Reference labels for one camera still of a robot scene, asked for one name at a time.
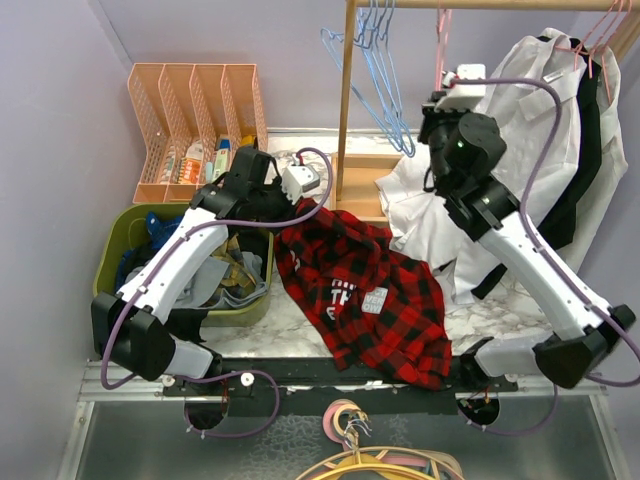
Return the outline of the pink wire hanger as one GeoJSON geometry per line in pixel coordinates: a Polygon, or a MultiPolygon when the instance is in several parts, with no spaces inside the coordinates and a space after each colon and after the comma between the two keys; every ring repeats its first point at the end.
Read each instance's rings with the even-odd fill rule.
{"type": "Polygon", "coordinates": [[[434,89],[438,91],[442,88],[442,82],[444,78],[446,49],[448,46],[449,33],[451,30],[453,11],[449,8],[442,8],[441,5],[438,5],[436,12],[437,47],[434,89]]]}

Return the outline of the red black plaid shirt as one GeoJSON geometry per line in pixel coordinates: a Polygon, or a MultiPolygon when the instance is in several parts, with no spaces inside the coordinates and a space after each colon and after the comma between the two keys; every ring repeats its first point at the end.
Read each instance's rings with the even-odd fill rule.
{"type": "Polygon", "coordinates": [[[391,232],[312,199],[310,219],[283,229],[274,253],[284,289],[337,369],[362,364],[437,390],[452,364],[442,289],[429,265],[390,248],[391,232]]]}

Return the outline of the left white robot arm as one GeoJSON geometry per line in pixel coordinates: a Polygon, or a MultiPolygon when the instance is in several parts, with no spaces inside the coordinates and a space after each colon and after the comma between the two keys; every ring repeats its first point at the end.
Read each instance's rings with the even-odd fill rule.
{"type": "Polygon", "coordinates": [[[218,388],[218,355],[178,338],[166,323],[188,282],[228,240],[230,227],[281,227],[303,193],[318,185],[317,174],[301,163],[268,181],[274,162],[252,147],[238,149],[230,170],[196,191],[176,230],[142,270],[115,293],[94,297],[93,342],[104,362],[145,380],[186,377],[202,395],[218,388]]]}

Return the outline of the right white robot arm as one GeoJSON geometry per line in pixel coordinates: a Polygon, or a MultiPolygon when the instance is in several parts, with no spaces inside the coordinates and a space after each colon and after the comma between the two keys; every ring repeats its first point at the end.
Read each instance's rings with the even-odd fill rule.
{"type": "Polygon", "coordinates": [[[552,326],[511,339],[487,337],[460,359],[459,378],[481,391],[495,377],[541,374],[571,389],[610,354],[636,317],[611,306],[562,261],[491,173],[506,151],[497,122],[474,112],[479,96],[435,91],[423,104],[419,142],[430,150],[432,191],[453,223],[507,267],[552,326]]]}

